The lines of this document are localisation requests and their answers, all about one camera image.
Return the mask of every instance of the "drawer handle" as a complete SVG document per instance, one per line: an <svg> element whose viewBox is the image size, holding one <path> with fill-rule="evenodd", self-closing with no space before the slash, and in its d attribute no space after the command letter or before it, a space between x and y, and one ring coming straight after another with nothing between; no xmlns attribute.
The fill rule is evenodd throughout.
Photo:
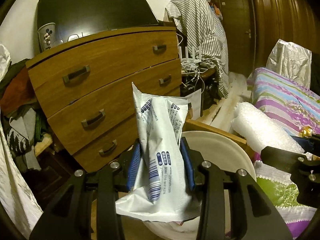
<svg viewBox="0 0 320 240"><path fill-rule="evenodd" d="M90 126L94 125L96 122L98 122L99 120L101 120L105 115L106 115L106 113L104 112L104 109L101 109L96 117L88 119L88 120L84 119L81 122L82 126L84 128L90 127Z"/></svg>
<svg viewBox="0 0 320 240"><path fill-rule="evenodd" d="M166 49L167 49L167 45L165 44L152 47L153 53L161 53L163 51L166 51Z"/></svg>
<svg viewBox="0 0 320 240"><path fill-rule="evenodd" d="M109 155L111 152L113 152L113 150L117 147L117 145L118 145L117 140L113 140L112 146L109 149L107 150L101 149L99 151L100 156L103 157L103 156Z"/></svg>
<svg viewBox="0 0 320 240"><path fill-rule="evenodd" d="M62 80L63 80L64 84L68 84L71 79L74 79L74 78L81 76L83 74L86 74L86 73L90 73L90 66L89 65L84 66L84 67L80 68L79 70L74 71L66 76L63 76Z"/></svg>
<svg viewBox="0 0 320 240"><path fill-rule="evenodd" d="M167 76L166 78L160 78L159 79L159 85L160 86L166 85L166 84L168 84L170 82L171 82L171 75Z"/></svg>

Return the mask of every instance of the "black monitor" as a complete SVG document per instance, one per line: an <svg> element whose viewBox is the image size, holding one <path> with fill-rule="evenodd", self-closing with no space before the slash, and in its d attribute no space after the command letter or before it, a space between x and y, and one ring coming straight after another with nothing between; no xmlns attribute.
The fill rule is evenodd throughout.
<svg viewBox="0 0 320 240"><path fill-rule="evenodd" d="M47 23L55 23L55 40L63 42L75 34L159 25L146 0L39 0L38 29Z"/></svg>

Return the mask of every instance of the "barcode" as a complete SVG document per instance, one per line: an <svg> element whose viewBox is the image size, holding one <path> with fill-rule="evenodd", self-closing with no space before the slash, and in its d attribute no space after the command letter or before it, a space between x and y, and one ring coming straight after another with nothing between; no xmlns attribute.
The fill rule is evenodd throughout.
<svg viewBox="0 0 320 240"><path fill-rule="evenodd" d="M157 169L156 159L150 161L149 166L149 199L150 201L156 201L160 197L161 183Z"/></svg>

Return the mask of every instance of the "gray striped cloth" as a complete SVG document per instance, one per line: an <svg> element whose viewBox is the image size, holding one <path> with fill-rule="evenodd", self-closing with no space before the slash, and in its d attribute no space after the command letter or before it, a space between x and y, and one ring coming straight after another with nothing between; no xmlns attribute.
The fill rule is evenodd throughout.
<svg viewBox="0 0 320 240"><path fill-rule="evenodd" d="M219 72L218 93L227 98L228 46L227 38L219 18L211 10L207 0L171 0L166 6L168 17L173 18L175 25L187 37L189 53L196 48L199 58L201 46L201 66L216 68Z"/></svg>

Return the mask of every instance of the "wooden dresser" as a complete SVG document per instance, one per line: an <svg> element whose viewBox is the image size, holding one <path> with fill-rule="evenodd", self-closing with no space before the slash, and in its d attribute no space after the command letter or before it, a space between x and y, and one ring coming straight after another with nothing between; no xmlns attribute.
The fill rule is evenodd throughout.
<svg viewBox="0 0 320 240"><path fill-rule="evenodd" d="M132 82L143 93L180 96L175 27L100 32L49 49L26 65L49 125L87 172L138 137Z"/></svg>

